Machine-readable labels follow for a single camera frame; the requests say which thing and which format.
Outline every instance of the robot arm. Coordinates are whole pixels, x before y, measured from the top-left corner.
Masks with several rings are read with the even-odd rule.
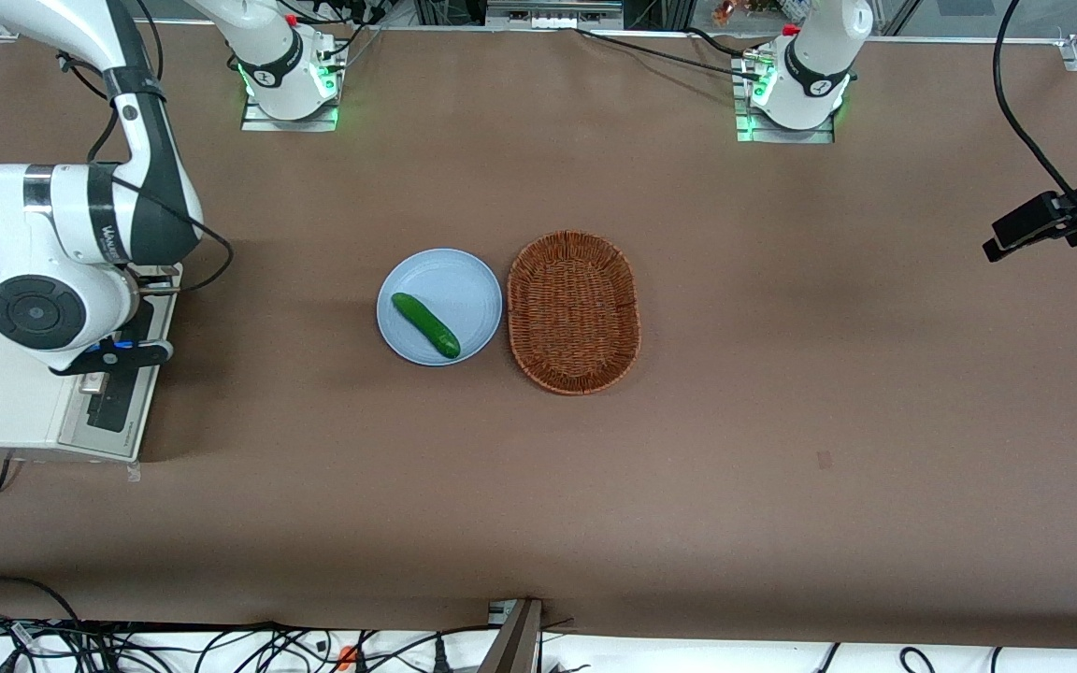
[[[774,72],[752,102],[782,127],[816,128],[841,106],[873,23],[867,0],[816,1],[798,34],[772,42]]]
[[[121,166],[0,166],[0,332],[60,374],[137,310],[124,265],[193,251],[201,206],[120,0],[0,0],[0,23],[98,68],[131,151]]]
[[[285,16],[277,0],[185,0],[206,14],[239,60],[252,98],[268,116],[298,120],[338,93],[335,39]]]

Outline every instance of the plate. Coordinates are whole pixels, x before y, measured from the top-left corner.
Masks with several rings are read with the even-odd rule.
[[[393,306],[393,294],[412,294],[460,340],[460,357],[442,356],[435,346]],[[407,257],[394,268],[377,297],[377,325],[389,348],[411,363],[445,366],[473,357],[501,324],[501,285],[482,261],[451,248]]]

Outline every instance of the cucumber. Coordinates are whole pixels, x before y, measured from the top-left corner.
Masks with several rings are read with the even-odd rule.
[[[448,325],[432,314],[426,304],[418,302],[412,294],[393,293],[393,306],[405,316],[410,324],[414,324],[419,332],[435,346],[442,356],[447,359],[460,357],[460,340],[448,330]]]

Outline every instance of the brown wicker basket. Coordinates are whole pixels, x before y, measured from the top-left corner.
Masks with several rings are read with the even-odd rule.
[[[509,349],[540,387],[563,395],[604,391],[638,357],[634,275],[605,239],[557,230],[509,267]]]

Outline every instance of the label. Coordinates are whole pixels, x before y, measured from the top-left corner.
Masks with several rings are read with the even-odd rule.
[[[25,647],[27,651],[30,653],[36,651],[36,648],[33,647],[36,641],[31,637],[31,634],[29,634],[29,632],[27,632],[27,630],[23,627],[23,623],[18,623],[17,621],[12,623],[11,631],[14,635],[16,635],[18,642],[23,643],[23,647]]]

